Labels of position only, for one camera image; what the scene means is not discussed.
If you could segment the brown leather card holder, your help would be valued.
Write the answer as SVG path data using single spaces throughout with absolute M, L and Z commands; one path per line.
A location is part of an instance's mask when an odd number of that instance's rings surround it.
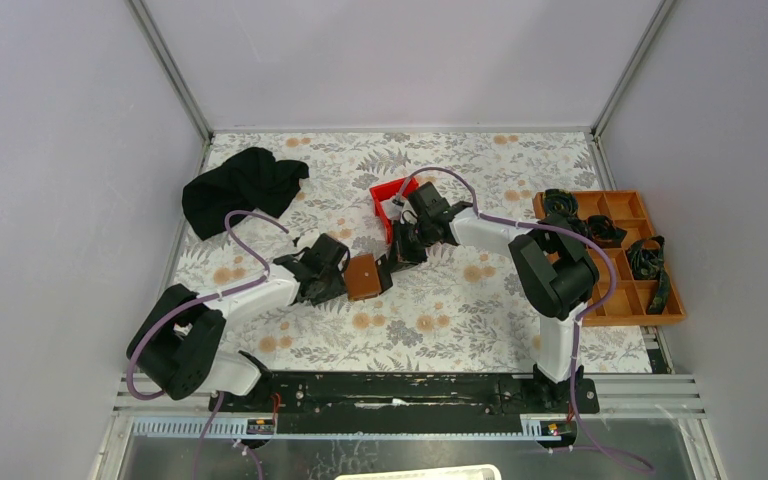
M 383 287 L 378 274 L 378 264 L 372 254 L 352 257 L 343 274 L 349 301 L 362 301 L 379 296 Z

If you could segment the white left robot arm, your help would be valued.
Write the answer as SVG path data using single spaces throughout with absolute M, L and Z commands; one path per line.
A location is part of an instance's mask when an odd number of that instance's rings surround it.
M 270 397 L 266 368 L 250 354 L 221 351 L 226 331 L 270 311 L 344 295 L 349 259 L 345 244 L 322 234 L 312 245 L 267 262 L 262 273 L 217 292 L 168 287 L 127 347 L 129 393 L 153 399 L 134 382 L 141 371 L 172 400 L 208 389 L 230 393 L 245 410 L 261 409 Z

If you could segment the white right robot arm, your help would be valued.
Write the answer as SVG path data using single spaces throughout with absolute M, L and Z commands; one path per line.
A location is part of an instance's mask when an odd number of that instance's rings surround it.
M 586 238 L 562 216 L 541 222 L 492 217 L 471 202 L 449 202 L 431 183 L 407 178 L 373 186 L 370 195 L 389 245 L 377 260 L 382 290 L 392 287 L 394 273 L 424 263 L 437 244 L 476 247 L 513 262 L 526 299 L 540 315 L 535 402 L 549 412 L 567 405 L 582 378 L 576 325 L 600 278 Z

